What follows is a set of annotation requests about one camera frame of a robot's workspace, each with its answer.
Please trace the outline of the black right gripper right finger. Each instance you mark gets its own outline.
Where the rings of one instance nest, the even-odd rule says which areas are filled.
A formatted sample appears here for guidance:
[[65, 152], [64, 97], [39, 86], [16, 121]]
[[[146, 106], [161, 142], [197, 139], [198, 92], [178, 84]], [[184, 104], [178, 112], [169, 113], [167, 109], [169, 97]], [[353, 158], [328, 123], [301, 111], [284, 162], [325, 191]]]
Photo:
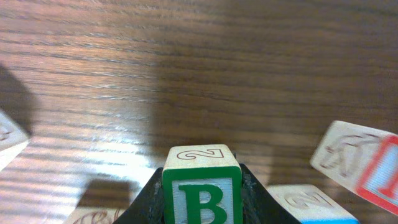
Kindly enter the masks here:
[[300, 224], [265, 189], [249, 168], [242, 171], [243, 224]]

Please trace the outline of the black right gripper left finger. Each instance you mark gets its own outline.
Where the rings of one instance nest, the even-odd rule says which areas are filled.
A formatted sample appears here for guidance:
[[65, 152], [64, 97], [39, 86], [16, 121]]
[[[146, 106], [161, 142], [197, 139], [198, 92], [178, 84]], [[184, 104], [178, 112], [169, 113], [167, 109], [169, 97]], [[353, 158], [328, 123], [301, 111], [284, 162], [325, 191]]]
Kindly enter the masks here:
[[162, 171], [158, 168], [133, 203], [113, 224], [164, 224]]

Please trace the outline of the green B block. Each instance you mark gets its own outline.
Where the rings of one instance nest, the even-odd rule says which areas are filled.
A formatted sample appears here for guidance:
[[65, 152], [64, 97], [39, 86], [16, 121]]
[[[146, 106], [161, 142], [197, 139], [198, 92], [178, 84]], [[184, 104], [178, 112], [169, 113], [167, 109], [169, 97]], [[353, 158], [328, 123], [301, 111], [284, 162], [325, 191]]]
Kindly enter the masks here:
[[243, 222], [242, 170], [225, 144], [172, 147], [162, 171], [164, 221]]

